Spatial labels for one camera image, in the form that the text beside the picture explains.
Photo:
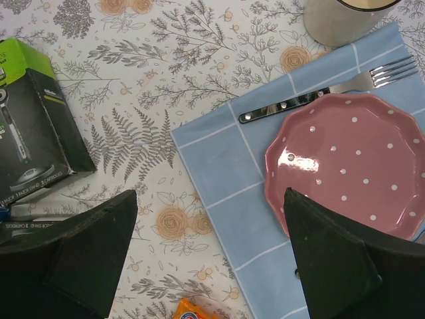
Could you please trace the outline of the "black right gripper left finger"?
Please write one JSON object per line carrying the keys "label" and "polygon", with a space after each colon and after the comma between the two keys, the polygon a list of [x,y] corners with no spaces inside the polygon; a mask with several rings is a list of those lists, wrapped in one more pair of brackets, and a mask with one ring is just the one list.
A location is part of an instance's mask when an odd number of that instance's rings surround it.
{"label": "black right gripper left finger", "polygon": [[137,195],[1,243],[2,318],[107,318],[131,242]]}

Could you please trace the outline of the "black green razor box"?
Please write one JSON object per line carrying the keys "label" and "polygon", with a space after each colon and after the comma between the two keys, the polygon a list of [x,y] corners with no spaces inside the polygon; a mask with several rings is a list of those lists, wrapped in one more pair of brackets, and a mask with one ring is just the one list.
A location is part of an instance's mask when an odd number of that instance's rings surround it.
{"label": "black green razor box", "polygon": [[19,217],[11,221],[1,222],[1,245],[16,241],[19,237],[30,235],[59,223],[72,215],[43,215],[40,217]]}
{"label": "black green razor box", "polygon": [[1,206],[96,171],[49,58],[1,41]]}

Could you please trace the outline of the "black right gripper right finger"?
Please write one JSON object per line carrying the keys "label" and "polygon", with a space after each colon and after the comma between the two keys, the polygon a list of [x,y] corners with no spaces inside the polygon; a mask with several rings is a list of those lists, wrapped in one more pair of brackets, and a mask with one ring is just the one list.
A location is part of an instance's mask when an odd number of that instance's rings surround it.
{"label": "black right gripper right finger", "polygon": [[424,245],[344,217],[292,188],[284,213],[311,318],[424,317]]}

